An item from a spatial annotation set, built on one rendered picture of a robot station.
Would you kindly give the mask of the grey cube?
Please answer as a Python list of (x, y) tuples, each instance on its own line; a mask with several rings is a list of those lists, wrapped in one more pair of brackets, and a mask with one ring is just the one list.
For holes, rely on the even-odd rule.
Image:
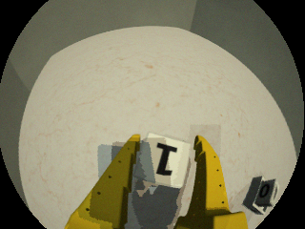
[(273, 207), (279, 190), (279, 184), (275, 179), (262, 181), (259, 193), (255, 200), (258, 207)]
[(190, 142), (148, 132), (133, 176), (151, 183), (181, 188), (190, 151)]

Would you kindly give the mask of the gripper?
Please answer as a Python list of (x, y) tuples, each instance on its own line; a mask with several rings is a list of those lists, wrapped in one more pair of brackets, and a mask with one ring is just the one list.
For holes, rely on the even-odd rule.
[[(248, 229), (244, 212), (230, 212), (220, 160), (210, 143), (197, 135), (193, 149), (193, 195), (187, 215), (178, 217), (173, 229)], [(125, 229), (137, 151), (140, 135), (133, 135), (71, 214), (65, 229)]]

